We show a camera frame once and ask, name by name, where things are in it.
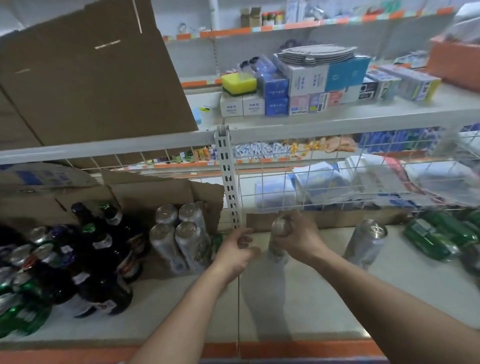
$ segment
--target sponge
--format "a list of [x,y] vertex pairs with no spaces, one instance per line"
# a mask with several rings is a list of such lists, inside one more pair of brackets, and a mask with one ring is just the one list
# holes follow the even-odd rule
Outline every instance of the sponge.
[[257,90],[257,79],[249,73],[229,73],[222,76],[222,86],[232,96],[246,95]]

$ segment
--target orange box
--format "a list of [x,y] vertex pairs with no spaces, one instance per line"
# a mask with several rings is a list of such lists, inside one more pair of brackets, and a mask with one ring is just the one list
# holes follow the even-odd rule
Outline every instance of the orange box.
[[425,72],[450,84],[480,92],[480,46],[449,42],[442,36],[431,42],[433,48]]

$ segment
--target forearm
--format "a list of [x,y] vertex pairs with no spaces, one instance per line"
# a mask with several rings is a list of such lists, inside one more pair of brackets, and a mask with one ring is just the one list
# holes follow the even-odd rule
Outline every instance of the forearm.
[[224,287],[224,278],[211,266],[128,364],[197,363],[213,306]]
[[393,363],[473,363],[480,334],[338,255],[312,266],[337,291],[356,319]]

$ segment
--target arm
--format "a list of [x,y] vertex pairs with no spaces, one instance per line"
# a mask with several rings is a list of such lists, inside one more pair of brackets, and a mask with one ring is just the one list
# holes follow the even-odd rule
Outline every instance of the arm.
[[251,232],[251,229],[238,229],[225,239],[212,265],[128,364],[190,364],[200,360],[217,298],[245,270],[248,261],[261,252],[257,247],[239,249],[238,243],[252,241],[244,236]]
[[480,358],[480,333],[332,252],[298,211],[290,218],[293,233],[277,239],[278,246],[332,285],[392,363],[469,364]]

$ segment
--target hand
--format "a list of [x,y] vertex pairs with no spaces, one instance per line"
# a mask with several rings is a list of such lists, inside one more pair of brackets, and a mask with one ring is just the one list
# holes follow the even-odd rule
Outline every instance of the hand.
[[292,258],[311,266],[315,257],[322,257],[331,252],[318,235],[317,226],[313,221],[299,211],[286,213],[284,217],[290,220],[293,231],[285,238],[275,238],[274,243],[279,248],[285,249]]
[[[232,282],[245,270],[250,259],[262,252],[256,246],[248,247],[252,238],[246,234],[251,233],[253,233],[253,229],[236,229],[222,242],[210,268],[225,280],[225,285]],[[245,248],[240,249],[239,245],[245,246]]]

